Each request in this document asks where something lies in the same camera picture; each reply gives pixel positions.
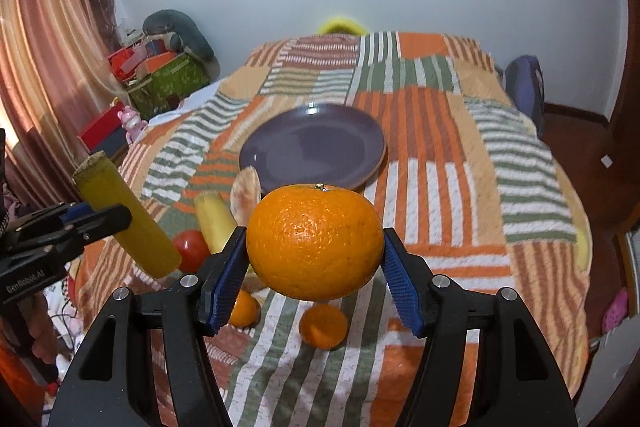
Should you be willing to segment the left hand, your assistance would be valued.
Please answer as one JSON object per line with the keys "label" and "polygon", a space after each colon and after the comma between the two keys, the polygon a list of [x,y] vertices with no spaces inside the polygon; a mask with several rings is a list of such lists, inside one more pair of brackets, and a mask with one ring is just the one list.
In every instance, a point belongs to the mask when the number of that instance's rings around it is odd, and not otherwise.
{"label": "left hand", "polygon": [[29,335],[34,338],[32,353],[47,364],[53,364],[58,356],[58,337],[48,313],[48,302],[43,293],[24,299],[18,304]]}

